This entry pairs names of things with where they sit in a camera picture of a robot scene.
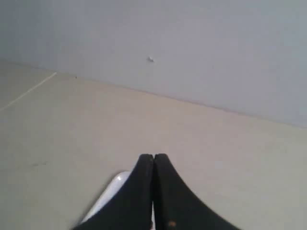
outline white object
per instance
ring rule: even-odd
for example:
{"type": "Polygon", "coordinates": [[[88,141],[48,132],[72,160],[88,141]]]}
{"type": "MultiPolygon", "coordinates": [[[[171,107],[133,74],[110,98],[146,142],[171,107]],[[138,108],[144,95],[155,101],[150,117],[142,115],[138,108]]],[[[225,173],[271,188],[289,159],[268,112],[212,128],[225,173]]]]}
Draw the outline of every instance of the white object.
{"type": "Polygon", "coordinates": [[[81,223],[86,222],[90,217],[95,215],[106,203],[119,191],[119,189],[123,186],[123,184],[126,182],[128,177],[130,176],[129,171],[124,171],[119,174],[117,174],[113,180],[110,182],[110,184],[107,186],[105,191],[101,194],[101,196],[98,198],[96,203],[93,205],[93,207],[90,209],[90,211],[86,214],[84,219],[81,221],[81,223]]]}

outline white wall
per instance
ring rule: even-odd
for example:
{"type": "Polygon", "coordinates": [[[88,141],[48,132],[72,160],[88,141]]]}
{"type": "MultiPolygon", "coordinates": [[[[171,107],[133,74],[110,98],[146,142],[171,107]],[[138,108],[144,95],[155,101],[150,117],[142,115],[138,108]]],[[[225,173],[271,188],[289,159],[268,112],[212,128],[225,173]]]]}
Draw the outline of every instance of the white wall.
{"type": "Polygon", "coordinates": [[[307,127],[306,12],[303,0],[3,0],[0,58],[307,127]]]}

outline floor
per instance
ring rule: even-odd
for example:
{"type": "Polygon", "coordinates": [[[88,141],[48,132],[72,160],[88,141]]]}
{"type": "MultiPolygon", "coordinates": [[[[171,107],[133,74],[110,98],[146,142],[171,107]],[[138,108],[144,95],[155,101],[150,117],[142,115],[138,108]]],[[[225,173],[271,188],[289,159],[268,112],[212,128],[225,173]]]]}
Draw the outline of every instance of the floor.
{"type": "Polygon", "coordinates": [[[141,153],[244,230],[307,228],[307,129],[0,62],[3,230],[70,229],[141,153]]]}

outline beige floor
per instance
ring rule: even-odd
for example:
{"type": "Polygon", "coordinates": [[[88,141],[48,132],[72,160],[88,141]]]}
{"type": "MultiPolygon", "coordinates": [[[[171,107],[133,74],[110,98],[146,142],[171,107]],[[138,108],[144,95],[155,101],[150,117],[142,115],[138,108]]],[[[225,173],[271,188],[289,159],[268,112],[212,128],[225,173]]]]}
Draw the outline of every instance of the beige floor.
{"type": "Polygon", "coordinates": [[[3,230],[69,229],[112,175],[160,152],[238,227],[307,229],[306,129],[7,62],[0,80],[3,230]]]}

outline black object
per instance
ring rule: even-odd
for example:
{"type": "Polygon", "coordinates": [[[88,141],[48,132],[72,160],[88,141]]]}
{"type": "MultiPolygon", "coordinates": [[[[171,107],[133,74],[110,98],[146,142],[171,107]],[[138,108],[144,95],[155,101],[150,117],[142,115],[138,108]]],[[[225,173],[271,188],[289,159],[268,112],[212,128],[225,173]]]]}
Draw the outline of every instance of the black object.
{"type": "Polygon", "coordinates": [[[202,203],[166,154],[143,154],[118,193],[75,230],[239,230],[202,203]]]}

